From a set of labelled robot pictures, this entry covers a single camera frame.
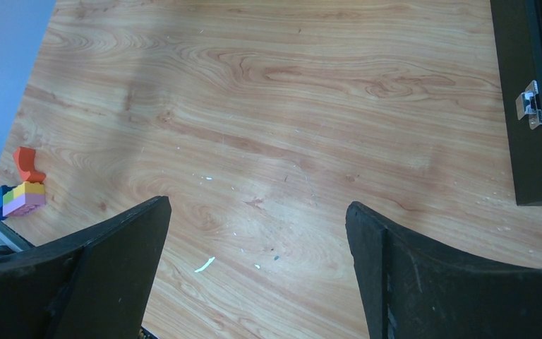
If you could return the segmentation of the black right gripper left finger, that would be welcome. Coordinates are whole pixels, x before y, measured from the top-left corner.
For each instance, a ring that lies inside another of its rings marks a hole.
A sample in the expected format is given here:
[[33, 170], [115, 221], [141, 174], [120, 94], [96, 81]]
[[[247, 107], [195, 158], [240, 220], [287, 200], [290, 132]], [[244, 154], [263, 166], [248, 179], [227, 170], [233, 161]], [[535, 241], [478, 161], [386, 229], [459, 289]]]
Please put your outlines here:
[[156, 196], [0, 256], [0, 338], [137, 338], [170, 217]]

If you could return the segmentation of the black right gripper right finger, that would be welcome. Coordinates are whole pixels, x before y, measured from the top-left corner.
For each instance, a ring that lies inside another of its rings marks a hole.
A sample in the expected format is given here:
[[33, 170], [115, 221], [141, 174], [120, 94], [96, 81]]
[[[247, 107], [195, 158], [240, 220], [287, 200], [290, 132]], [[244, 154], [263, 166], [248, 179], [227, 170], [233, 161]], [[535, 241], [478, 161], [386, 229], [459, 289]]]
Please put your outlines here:
[[372, 338], [542, 338], [542, 268], [461, 251], [359, 202], [345, 228]]

